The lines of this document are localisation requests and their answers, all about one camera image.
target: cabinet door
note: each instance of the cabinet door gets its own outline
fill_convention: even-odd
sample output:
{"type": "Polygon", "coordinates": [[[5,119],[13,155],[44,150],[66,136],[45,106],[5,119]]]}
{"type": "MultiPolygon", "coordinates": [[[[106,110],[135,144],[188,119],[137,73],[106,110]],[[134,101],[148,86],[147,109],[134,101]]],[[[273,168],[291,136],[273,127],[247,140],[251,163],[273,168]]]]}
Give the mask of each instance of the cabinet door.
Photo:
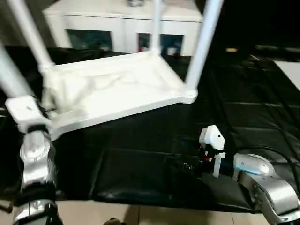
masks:
{"type": "MultiPolygon", "coordinates": [[[[161,23],[161,34],[183,36],[180,54],[182,56],[191,56],[195,48],[201,23],[183,21],[161,21],[161,23]]],[[[151,20],[125,19],[126,52],[139,52],[139,34],[151,33],[151,20]]]]}
{"type": "Polygon", "coordinates": [[[123,19],[68,15],[46,15],[45,17],[58,47],[72,47],[69,34],[75,34],[74,30],[86,30],[91,36],[98,38],[101,36],[100,32],[93,31],[105,31],[104,39],[108,42],[107,34],[110,36],[112,50],[118,53],[126,52],[123,19]]]}

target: black surface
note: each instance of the black surface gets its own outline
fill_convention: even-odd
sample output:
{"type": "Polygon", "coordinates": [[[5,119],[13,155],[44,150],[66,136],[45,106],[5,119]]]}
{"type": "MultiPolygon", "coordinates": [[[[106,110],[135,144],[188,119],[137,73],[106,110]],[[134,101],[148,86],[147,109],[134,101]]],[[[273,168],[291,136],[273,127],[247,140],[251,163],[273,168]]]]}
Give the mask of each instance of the black surface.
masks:
{"type": "MultiPolygon", "coordinates": [[[[40,96],[41,77],[28,49],[10,48],[9,52],[40,96]]],[[[112,55],[58,49],[50,53],[56,63],[112,55]]],[[[61,136],[54,142],[58,198],[253,212],[246,192],[229,177],[233,155],[243,146],[264,145],[298,161],[300,93],[274,63],[230,57],[207,63],[198,98],[191,105],[171,105],[61,136]],[[211,124],[226,139],[223,175],[216,179],[204,173],[196,179],[176,169],[173,162],[195,159],[193,143],[201,129],[211,124]]],[[[184,78],[188,59],[167,61],[184,78]]],[[[1,128],[2,198],[12,199],[17,192],[22,170],[22,165],[16,166],[20,138],[8,117],[1,128]]],[[[289,165],[279,155],[265,150],[244,152],[266,157],[295,186],[289,165]]]]}

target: white object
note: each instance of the white object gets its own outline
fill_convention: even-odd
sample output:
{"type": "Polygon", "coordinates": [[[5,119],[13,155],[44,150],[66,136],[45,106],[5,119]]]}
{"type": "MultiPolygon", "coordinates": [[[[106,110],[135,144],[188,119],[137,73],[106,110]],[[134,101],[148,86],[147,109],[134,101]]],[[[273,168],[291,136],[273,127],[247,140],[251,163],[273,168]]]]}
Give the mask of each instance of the white object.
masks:
{"type": "Polygon", "coordinates": [[[32,50],[39,68],[42,70],[53,66],[54,63],[51,61],[25,2],[22,0],[9,0],[7,2],[11,10],[15,12],[15,18],[20,25],[21,31],[27,41],[27,44],[32,50]]]}
{"type": "MultiPolygon", "coordinates": [[[[138,34],[153,33],[153,3],[129,7],[126,0],[60,0],[43,11],[58,47],[72,47],[66,29],[110,31],[114,52],[137,53],[138,34]]],[[[181,55],[193,55],[202,22],[194,0],[162,3],[161,34],[183,35],[181,55]]]]}
{"type": "MultiPolygon", "coordinates": [[[[216,25],[219,11],[214,10],[212,5],[222,2],[210,1],[210,7],[206,9],[204,27],[216,25]]],[[[25,36],[26,40],[30,42],[32,37],[37,39],[38,33],[30,31],[34,26],[29,22],[32,20],[30,15],[23,13],[26,6],[21,4],[22,0],[9,2],[15,16],[19,17],[18,21],[27,21],[20,22],[22,29],[29,34],[25,36]]],[[[160,3],[161,0],[154,0],[153,36],[149,52],[49,66],[43,70],[43,106],[47,110],[51,109],[52,99],[55,98],[57,107],[55,113],[51,113],[53,140],[72,130],[179,102],[194,102],[198,94],[198,84],[187,86],[159,55],[160,3]]],[[[206,35],[208,39],[212,38],[210,31],[208,34],[200,34],[199,40],[206,35]]],[[[41,45],[30,47],[45,48],[41,45]]],[[[205,60],[202,57],[206,57],[206,54],[204,51],[199,53],[200,49],[198,47],[196,50],[190,65],[192,68],[197,68],[197,61],[205,60]]],[[[35,57],[40,58],[38,62],[43,62],[42,55],[37,54],[35,57]]],[[[200,75],[195,71],[200,70],[190,72],[187,79],[199,80],[200,75]]]]}
{"type": "Polygon", "coordinates": [[[0,42],[0,87],[11,97],[33,94],[25,78],[14,65],[0,42]]]}
{"type": "Polygon", "coordinates": [[[291,82],[300,90],[300,63],[299,62],[283,62],[274,61],[277,66],[285,73],[291,82]]]}
{"type": "Polygon", "coordinates": [[[205,22],[200,31],[205,35],[199,36],[197,49],[187,72],[186,84],[191,89],[197,88],[200,81],[223,1],[224,0],[207,0],[203,15],[205,22]]]}
{"type": "MultiPolygon", "coordinates": [[[[207,144],[210,144],[213,149],[216,150],[223,150],[225,145],[225,139],[222,136],[221,132],[217,128],[216,125],[208,126],[207,128],[202,129],[199,143],[205,149],[207,144]]],[[[214,164],[214,171],[213,176],[219,177],[221,161],[223,158],[226,157],[225,152],[221,152],[215,155],[215,164],[214,164]]]]}
{"type": "Polygon", "coordinates": [[[8,98],[5,106],[22,133],[27,132],[28,126],[35,124],[45,124],[48,129],[52,129],[51,120],[42,115],[35,98],[30,95],[8,98]]]}
{"type": "Polygon", "coordinates": [[[202,129],[199,137],[199,143],[203,148],[205,148],[207,144],[210,144],[213,149],[223,150],[225,139],[217,126],[211,125],[207,128],[202,129]]]}

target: white table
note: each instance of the white table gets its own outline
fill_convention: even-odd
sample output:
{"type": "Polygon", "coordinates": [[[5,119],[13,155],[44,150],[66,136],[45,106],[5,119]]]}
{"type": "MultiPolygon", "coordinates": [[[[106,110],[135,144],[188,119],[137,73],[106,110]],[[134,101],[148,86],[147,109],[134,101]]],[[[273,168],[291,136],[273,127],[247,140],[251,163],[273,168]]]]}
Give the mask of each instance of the white table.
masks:
{"type": "Polygon", "coordinates": [[[285,73],[291,82],[300,90],[300,63],[274,61],[277,66],[285,73]]]}
{"type": "MultiPolygon", "coordinates": [[[[114,52],[138,52],[138,34],[151,33],[153,2],[130,7],[127,0],[60,0],[43,11],[58,47],[72,47],[66,29],[111,32],[114,52]]],[[[165,0],[162,34],[183,35],[181,55],[192,55],[202,22],[194,0],[165,0]]]]}

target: white robot part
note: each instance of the white robot part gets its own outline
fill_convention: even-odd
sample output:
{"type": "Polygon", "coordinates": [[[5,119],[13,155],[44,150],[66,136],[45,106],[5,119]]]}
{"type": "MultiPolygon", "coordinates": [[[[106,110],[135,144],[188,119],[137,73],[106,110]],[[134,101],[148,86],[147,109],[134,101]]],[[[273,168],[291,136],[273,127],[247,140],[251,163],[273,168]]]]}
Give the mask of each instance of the white robot part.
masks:
{"type": "MultiPolygon", "coordinates": [[[[222,136],[221,132],[216,125],[208,126],[201,131],[199,137],[199,143],[205,149],[207,144],[210,144],[213,149],[223,150],[225,145],[225,139],[222,136]]],[[[219,177],[221,161],[225,158],[226,153],[222,152],[215,155],[215,164],[214,164],[214,177],[219,177]]]]}
{"type": "Polygon", "coordinates": [[[210,144],[213,149],[223,150],[225,139],[216,125],[208,126],[201,131],[199,142],[203,148],[210,144]]]}
{"type": "Polygon", "coordinates": [[[43,116],[33,96],[8,98],[5,106],[22,133],[27,132],[28,126],[35,124],[45,124],[49,130],[52,128],[51,120],[43,116]]]}

